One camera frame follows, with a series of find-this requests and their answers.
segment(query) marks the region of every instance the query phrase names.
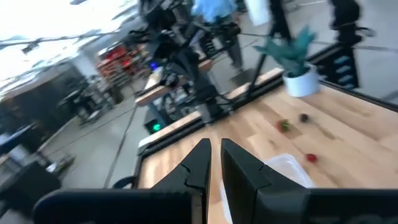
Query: wooden table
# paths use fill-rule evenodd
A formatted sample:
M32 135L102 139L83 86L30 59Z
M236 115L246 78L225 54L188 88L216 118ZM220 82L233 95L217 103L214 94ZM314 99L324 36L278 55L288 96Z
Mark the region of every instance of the wooden table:
M211 70L213 66L213 62L211 60L205 60L204 62L199 64L199 71L201 73L207 73ZM162 78L162 74L158 72L154 72L149 75L149 79L145 85L144 90L152 88L154 85L157 85L160 82L160 79ZM186 79L181 78L180 83L177 85L176 88L184 85L187 82ZM145 93L142 96L139 96L136 98L136 105L138 106L148 106L150 111L154 114L158 122L162 127L166 127L166 119L163 118L162 114L158 111L156 105L154 104L154 101L161 98L162 96L168 94L171 92L173 89L166 87L166 86L158 86L154 88L153 90Z
M309 115L309 123L299 121L301 113ZM181 123L196 116L193 113ZM289 132L276 130L280 119L289 120ZM177 121L172 127L180 125ZM164 133L156 134L142 144ZM149 156L142 163L139 187L152 187L202 138L210 138L212 145L209 223L226 223L220 197L221 138L232 139L262 161L282 153L293 155L317 187L398 188L398 114L325 86L304 98L291 97L279 87ZM318 162L307 162L306 153L316 154Z

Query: gray floor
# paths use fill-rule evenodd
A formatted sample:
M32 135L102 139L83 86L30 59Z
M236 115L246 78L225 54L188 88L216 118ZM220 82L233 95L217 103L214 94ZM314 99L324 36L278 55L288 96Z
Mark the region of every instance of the gray floor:
M306 4L314 0L299 0L299 2ZM398 34L393 29L394 25L398 24L398 16L395 12L398 1L359 0L359 2L363 5L364 14L361 25L376 30L377 36L367 38L356 50L361 82L361 88L358 91L377 98L388 98L389 101L398 103L398 97L395 98L398 96L398 77L395 72L398 61ZM267 32L266 25L253 27L247 15L243 15L241 19L243 33L265 34ZM298 11L291 12L288 19L293 33L309 23L311 28L318 32L319 42L333 42L335 33L328 28L330 8L327 2L307 4ZM261 45L262 38L240 35L239 39L243 47L245 67L254 68L259 54L252 46ZM326 46L313 44L311 54ZM369 46L382 48L365 50ZM234 72L229 64L229 59L223 55L212 69L221 85L220 92L230 91L235 87L230 81ZM263 67L263 72L276 66L275 62L269 58ZM142 83L137 83L135 88L138 89L142 85ZM108 184L113 184L119 178L133 173L138 142L148 136L142 127L147 108L135 107L131 91L126 90L125 95L127 99L122 104L96 123L81 128L77 121L71 122L44 149L44 153L54 160L65 154L76 155L75 164L63 180L65 187L108 187Z

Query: blue shirt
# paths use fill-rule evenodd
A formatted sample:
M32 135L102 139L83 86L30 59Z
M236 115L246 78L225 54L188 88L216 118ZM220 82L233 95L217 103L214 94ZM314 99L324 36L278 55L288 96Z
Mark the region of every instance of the blue shirt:
M235 10L234 0L195 0L192 15L203 16L205 22L215 22L217 16L229 16Z

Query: green light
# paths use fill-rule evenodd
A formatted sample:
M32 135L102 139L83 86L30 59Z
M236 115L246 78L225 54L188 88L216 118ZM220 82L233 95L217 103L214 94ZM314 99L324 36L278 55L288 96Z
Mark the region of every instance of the green light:
M160 130L160 124L155 124L155 125L152 127L152 129L153 129L154 131Z

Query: clear plastic container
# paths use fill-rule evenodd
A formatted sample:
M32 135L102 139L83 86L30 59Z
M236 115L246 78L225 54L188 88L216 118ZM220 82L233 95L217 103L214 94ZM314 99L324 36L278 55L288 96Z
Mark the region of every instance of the clear plastic container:
M265 164L276 170L278 173L288 177L290 180L300 184L303 187L311 188L314 184L303 167L289 154L281 154L275 156ZM224 183L220 183L221 202L223 203L224 216L228 223L232 223L231 214L229 212L228 201L224 189Z

